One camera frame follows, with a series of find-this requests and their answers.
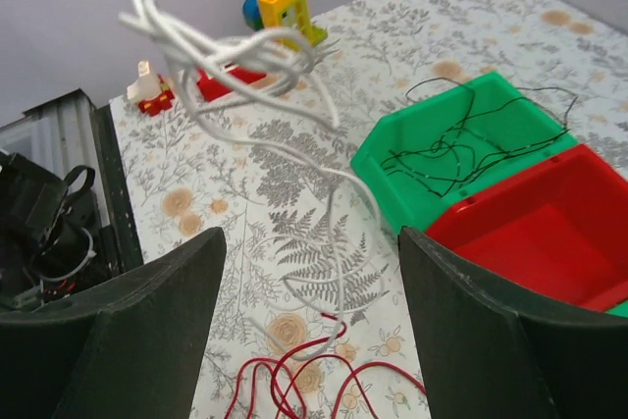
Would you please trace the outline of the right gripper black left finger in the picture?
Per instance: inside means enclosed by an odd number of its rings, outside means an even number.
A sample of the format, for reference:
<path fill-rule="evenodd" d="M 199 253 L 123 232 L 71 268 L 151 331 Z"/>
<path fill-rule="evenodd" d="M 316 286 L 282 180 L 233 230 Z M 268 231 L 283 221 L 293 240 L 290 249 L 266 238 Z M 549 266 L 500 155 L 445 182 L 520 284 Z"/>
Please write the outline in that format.
<path fill-rule="evenodd" d="M 2 313 L 2 417 L 188 417 L 226 251 L 211 228 L 96 287 Z"/>

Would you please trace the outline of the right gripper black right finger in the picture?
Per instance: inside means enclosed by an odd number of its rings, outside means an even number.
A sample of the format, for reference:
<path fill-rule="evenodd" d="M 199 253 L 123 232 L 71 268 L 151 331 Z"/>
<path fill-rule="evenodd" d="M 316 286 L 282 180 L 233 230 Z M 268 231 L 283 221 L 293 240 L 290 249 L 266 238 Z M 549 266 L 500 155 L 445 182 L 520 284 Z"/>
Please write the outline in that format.
<path fill-rule="evenodd" d="M 432 417 L 626 417 L 625 318 L 532 292 L 413 228 L 398 255 Z"/>

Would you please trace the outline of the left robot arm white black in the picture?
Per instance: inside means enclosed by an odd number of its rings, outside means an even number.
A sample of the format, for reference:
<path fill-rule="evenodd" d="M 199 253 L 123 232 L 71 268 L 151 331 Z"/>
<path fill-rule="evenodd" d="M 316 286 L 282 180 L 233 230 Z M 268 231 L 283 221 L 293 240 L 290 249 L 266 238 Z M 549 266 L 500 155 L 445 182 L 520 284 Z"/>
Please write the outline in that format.
<path fill-rule="evenodd" d="M 96 172 L 60 178 L 20 153 L 1 152 L 1 309 L 28 310 L 108 278 L 99 254 Z"/>

